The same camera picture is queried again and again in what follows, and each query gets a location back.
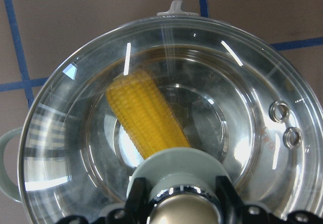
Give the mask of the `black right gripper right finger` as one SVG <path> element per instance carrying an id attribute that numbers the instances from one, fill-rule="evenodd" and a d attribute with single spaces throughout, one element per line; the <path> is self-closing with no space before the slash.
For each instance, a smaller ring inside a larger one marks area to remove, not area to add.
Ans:
<path id="1" fill-rule="evenodd" d="M 245 204 L 226 176 L 217 176 L 215 194 L 220 202 L 223 223 L 322 223 L 322 218 L 305 210 L 280 219 L 256 204 Z"/>

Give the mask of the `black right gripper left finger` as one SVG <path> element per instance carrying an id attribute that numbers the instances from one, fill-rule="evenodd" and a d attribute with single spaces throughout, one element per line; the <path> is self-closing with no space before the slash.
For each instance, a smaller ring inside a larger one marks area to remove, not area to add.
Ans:
<path id="1" fill-rule="evenodd" d="M 147 219 L 147 199 L 148 180 L 144 177 L 135 178 L 125 205 L 111 210 L 93 223 L 144 223 Z"/>

